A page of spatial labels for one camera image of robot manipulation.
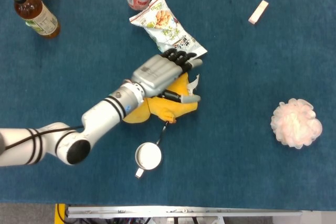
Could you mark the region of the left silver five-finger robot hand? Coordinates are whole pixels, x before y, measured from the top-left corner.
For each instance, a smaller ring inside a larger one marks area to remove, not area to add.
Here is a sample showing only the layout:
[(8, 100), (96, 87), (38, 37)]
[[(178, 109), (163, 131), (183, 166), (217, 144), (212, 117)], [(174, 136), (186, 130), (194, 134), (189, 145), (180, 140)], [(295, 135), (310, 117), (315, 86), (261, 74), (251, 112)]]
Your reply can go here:
[(133, 72), (132, 82), (139, 84), (146, 98), (159, 97), (179, 103), (199, 102), (199, 95), (182, 95), (169, 91), (181, 75), (202, 64), (196, 53), (186, 53), (170, 48), (155, 55)]

